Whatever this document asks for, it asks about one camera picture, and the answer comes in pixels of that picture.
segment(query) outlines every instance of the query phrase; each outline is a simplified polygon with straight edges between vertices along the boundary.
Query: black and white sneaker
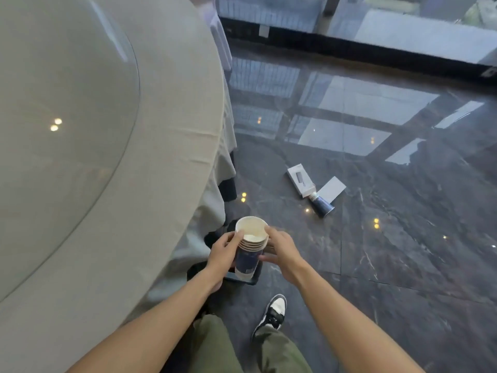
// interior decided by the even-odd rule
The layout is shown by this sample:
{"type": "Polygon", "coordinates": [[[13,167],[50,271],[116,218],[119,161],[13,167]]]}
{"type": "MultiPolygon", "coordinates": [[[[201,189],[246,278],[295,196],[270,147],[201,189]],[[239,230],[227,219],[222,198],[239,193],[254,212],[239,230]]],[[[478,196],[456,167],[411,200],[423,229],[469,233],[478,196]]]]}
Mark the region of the black and white sneaker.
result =
{"type": "Polygon", "coordinates": [[[286,298],[284,295],[275,295],[266,306],[264,317],[252,333],[252,339],[262,326],[270,326],[278,330],[285,320],[286,298]]]}

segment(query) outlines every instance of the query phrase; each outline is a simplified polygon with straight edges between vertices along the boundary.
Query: black baseboard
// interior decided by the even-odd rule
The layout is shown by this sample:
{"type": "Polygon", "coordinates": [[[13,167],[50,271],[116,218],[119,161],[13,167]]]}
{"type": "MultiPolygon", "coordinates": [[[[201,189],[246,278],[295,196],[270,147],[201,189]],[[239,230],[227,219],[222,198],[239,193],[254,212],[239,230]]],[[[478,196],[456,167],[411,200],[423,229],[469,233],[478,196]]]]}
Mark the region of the black baseboard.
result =
{"type": "Polygon", "coordinates": [[[223,17],[221,22],[228,38],[473,83],[497,84],[497,74],[492,77],[482,76],[482,73],[492,68],[488,65],[438,58],[280,27],[271,27],[269,36],[264,38],[259,36],[259,24],[223,17]]]}

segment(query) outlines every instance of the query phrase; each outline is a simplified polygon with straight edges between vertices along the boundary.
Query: pant leg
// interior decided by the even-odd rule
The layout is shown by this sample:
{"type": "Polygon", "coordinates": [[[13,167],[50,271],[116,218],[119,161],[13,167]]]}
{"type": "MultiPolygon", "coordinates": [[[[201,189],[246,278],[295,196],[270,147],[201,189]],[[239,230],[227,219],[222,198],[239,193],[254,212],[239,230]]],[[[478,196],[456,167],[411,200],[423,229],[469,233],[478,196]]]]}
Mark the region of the pant leg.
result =
{"type": "Polygon", "coordinates": [[[223,321],[211,314],[193,323],[188,373],[243,373],[223,321]]]}
{"type": "Polygon", "coordinates": [[[297,346],[281,331],[263,326],[253,338],[262,373],[312,373],[297,346]]]}

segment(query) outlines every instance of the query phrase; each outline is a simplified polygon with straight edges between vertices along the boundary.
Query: person's right arm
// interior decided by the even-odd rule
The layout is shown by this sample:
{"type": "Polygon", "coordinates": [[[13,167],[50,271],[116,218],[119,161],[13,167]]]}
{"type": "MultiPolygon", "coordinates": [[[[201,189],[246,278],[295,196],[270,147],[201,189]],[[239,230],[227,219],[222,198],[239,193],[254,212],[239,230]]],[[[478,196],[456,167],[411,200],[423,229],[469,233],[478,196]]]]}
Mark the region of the person's right arm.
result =
{"type": "Polygon", "coordinates": [[[279,265],[285,279],[299,289],[320,331],[348,373],[423,372],[392,338],[300,256],[289,234],[271,227],[266,227],[266,232],[276,256],[259,258],[279,265]]]}

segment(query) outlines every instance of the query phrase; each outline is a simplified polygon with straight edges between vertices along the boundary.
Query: person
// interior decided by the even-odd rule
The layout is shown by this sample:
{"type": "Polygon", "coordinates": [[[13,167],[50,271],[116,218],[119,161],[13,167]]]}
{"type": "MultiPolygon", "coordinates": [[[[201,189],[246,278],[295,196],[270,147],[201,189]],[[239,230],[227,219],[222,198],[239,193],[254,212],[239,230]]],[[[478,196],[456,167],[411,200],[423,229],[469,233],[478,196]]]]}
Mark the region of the person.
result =
{"type": "MultiPolygon", "coordinates": [[[[272,227],[266,231],[276,254],[262,255],[260,259],[277,264],[283,277],[299,289],[348,373],[423,372],[397,343],[300,256],[290,235],[272,227]]],[[[113,332],[68,372],[158,373],[209,294],[220,288],[242,238],[242,231],[224,234],[212,246],[205,269],[168,299],[113,332]]],[[[263,373],[311,371],[295,344],[279,331],[286,305],[283,295],[274,296],[252,334],[263,373]]],[[[193,329],[190,373],[243,372],[220,318],[205,315],[193,322],[193,329]]]]}

